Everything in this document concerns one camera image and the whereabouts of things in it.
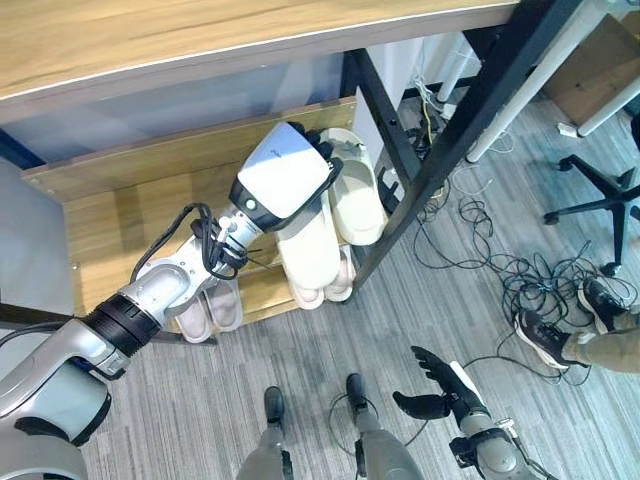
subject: wooden shelf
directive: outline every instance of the wooden shelf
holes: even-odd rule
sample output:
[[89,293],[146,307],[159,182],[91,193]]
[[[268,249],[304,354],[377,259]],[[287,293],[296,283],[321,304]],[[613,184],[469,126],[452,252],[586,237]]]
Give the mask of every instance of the wooden shelf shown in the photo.
[[[354,112],[355,98],[343,98],[26,171],[27,182],[64,206],[75,314],[85,315],[127,284],[135,263],[184,205],[204,202],[220,214],[239,168],[277,122],[348,128]],[[189,238],[188,224],[158,256],[171,255]],[[241,271],[245,322],[296,308],[274,235],[261,236],[250,249],[270,268],[249,263]]]
[[516,0],[3,0],[0,123],[368,45],[504,23]]

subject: white desk leg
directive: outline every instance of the white desk leg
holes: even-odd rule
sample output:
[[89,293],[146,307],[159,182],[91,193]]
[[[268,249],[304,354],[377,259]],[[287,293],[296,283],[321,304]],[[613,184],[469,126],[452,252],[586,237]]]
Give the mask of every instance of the white desk leg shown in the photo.
[[467,66],[467,62],[469,61],[471,54],[471,45],[469,45],[463,36],[462,41],[459,43],[456,53],[454,54],[456,55],[456,59],[449,71],[449,75],[447,75],[447,78],[442,82],[442,86],[440,87],[440,90],[438,90],[438,95],[436,95],[439,102],[445,103],[449,100],[449,95],[451,95],[451,92],[453,92],[453,89],[456,86],[456,82],[462,76],[464,67]]
[[633,98],[640,93],[640,77],[636,78],[633,82],[620,90],[618,94],[609,100],[604,107],[598,110],[589,120],[584,122],[578,128],[578,135],[586,137],[596,128],[604,123],[611,115],[616,113]]
[[598,0],[587,0],[579,7],[520,90],[498,113],[491,125],[482,132],[477,143],[467,153],[467,161],[475,163],[480,159],[578,44],[596,28],[606,13],[605,2]]

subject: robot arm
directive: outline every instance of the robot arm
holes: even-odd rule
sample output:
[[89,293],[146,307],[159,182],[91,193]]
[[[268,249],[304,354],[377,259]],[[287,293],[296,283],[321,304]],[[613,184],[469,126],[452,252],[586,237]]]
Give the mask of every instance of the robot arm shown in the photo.
[[[219,222],[204,204],[185,207],[129,285],[67,322],[0,380],[0,480],[32,473],[84,480],[76,447],[111,403],[105,384],[89,372],[119,378],[133,354],[203,289],[233,278],[258,236],[286,226],[333,183],[341,163],[330,154],[330,145],[301,125],[278,124],[238,173]],[[192,210],[200,213],[194,235],[170,257],[150,260]]]
[[407,415],[422,420],[444,418],[453,412],[463,438],[449,446],[461,468],[476,467],[488,480],[535,480],[542,474],[525,458],[517,436],[494,423],[475,385],[457,362],[444,363],[421,347],[411,347],[427,378],[442,387],[442,395],[406,397],[394,392],[393,398]]

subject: black sneaker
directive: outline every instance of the black sneaker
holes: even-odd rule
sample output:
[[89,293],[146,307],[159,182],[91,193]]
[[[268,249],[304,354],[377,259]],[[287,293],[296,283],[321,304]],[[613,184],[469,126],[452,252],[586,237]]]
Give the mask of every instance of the black sneaker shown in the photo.
[[554,325],[544,323],[537,313],[531,310],[518,313],[514,327],[518,336],[532,346],[542,361],[551,368],[566,370],[571,365],[582,365],[562,358],[562,347],[571,335],[561,332]]
[[269,387],[264,391],[264,413],[269,425],[276,424],[282,428],[284,397],[278,387]]
[[613,319],[627,310],[613,298],[607,289],[595,279],[585,280],[578,290],[580,306],[593,313],[596,329],[602,335],[615,330]]
[[355,421],[359,411],[369,408],[367,397],[365,396],[364,379],[359,373],[352,373],[347,377],[346,383],[349,405],[351,406],[351,413]]

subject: shoe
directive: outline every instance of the shoe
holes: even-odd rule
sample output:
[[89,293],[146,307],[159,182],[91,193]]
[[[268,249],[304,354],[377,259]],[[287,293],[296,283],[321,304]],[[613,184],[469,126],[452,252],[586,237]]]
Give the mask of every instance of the shoe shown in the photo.
[[287,272],[286,266],[284,268],[284,273],[287,280],[289,280],[289,290],[291,290],[291,295],[299,308],[303,310],[315,310],[322,305],[322,302],[324,302],[324,290],[322,288],[302,288],[291,281],[291,277]]
[[322,290],[340,271],[340,245],[331,218],[329,194],[323,192],[282,230],[278,250],[290,283]]
[[340,272],[329,285],[324,287],[324,298],[330,302],[344,302],[353,292],[353,280],[356,278],[356,269],[351,261],[351,248],[349,245],[340,247]]
[[204,291],[211,320],[221,332],[231,332],[242,325],[242,302],[238,291],[238,280],[220,280]]
[[615,330],[614,318],[627,310],[622,308],[600,282],[585,280],[578,290],[580,306],[593,313],[596,329],[601,335]]
[[571,335],[561,332],[554,325],[544,323],[537,313],[531,310],[518,313],[514,327],[518,336],[533,347],[542,361],[551,368],[566,370],[571,365],[582,365],[562,357],[562,347]]
[[269,387],[264,391],[264,413],[269,425],[276,424],[282,429],[284,397],[278,387]]
[[331,144],[332,156],[343,163],[329,189],[338,232],[352,245],[377,242],[384,230],[385,214],[367,147],[355,133],[343,128],[323,130],[320,140]]
[[347,377],[346,387],[347,398],[355,421],[358,412],[369,408],[367,397],[365,396],[364,378],[359,373],[352,373]]
[[213,321],[204,292],[200,292],[191,306],[175,317],[183,338],[189,343],[201,343],[211,337]]

